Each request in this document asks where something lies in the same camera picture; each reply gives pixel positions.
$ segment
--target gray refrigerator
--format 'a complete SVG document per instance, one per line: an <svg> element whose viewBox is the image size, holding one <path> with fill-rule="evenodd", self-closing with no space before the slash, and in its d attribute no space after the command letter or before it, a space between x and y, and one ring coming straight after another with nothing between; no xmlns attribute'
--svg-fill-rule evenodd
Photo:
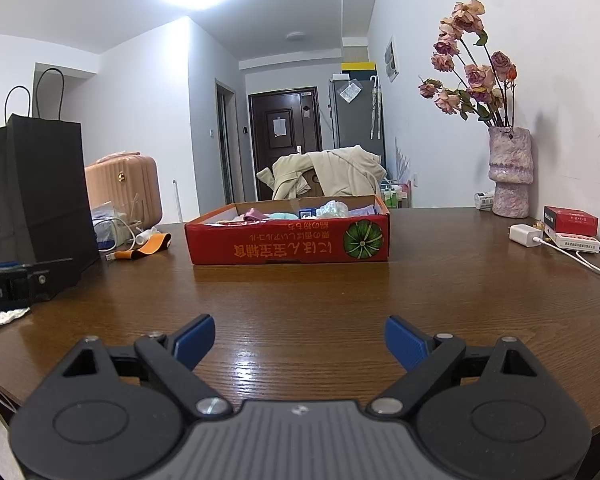
<svg viewBox="0 0 600 480"><path fill-rule="evenodd" d="M333 144L336 148L350 148L357 144L370 153L382 157L382 167L386 169L384 148L384 123L381 117L380 138L378 139L378 109L374 138L371 138L371 115L373 109L372 81L359 81L362 90L353 101L347 101L340 95L340 89L349 81L332 81L329 84L331 102L331 121L333 122Z"/></svg>

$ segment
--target black paper bag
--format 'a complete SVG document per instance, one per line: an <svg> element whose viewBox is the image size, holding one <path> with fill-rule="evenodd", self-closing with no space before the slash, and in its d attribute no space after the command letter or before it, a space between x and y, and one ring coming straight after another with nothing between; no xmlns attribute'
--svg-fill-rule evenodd
<svg viewBox="0 0 600 480"><path fill-rule="evenodd" d="M0 128L0 263L61 258L80 271L99 258L80 124L13 114Z"/></svg>

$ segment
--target doorway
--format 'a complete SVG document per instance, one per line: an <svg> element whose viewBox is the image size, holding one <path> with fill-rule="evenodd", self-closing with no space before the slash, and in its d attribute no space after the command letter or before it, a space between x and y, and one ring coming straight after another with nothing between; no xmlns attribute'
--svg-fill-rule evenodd
<svg viewBox="0 0 600 480"><path fill-rule="evenodd" d="M224 202L226 204L244 202L235 92L218 81L216 81L216 105L218 107L218 149Z"/></svg>
<svg viewBox="0 0 600 480"><path fill-rule="evenodd" d="M319 109L315 86L249 95L256 173L281 156L322 150ZM260 181L257 191L258 200L272 199L272 190Z"/></svg>

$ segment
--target blue gripper pad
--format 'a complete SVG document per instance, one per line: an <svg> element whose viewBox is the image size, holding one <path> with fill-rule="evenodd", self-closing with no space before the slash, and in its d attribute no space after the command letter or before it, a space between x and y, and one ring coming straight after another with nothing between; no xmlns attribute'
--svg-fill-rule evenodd
<svg viewBox="0 0 600 480"><path fill-rule="evenodd" d="M384 324L384 344L408 372L429 355L426 341L391 317Z"/></svg>
<svg viewBox="0 0 600 480"><path fill-rule="evenodd" d="M207 317L181 334L173 344L173 356L187 369L193 370L211 350L216 340L216 322Z"/></svg>

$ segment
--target brown tabletop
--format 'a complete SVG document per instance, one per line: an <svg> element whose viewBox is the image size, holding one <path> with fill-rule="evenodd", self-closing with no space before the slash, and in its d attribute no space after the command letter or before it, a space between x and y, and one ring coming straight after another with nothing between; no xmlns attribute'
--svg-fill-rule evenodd
<svg viewBox="0 0 600 480"><path fill-rule="evenodd" d="M94 266L1 327L0 389L23 401L84 335L128 344L209 313L216 344L196 372L236 405L366 403L402 374L382 334L399 314L468 344L519 336L600 431L600 277L510 242L514 223L474 209L398 210L388 263L240 267L193 267L182 226L166 226L167 252Z"/></svg>

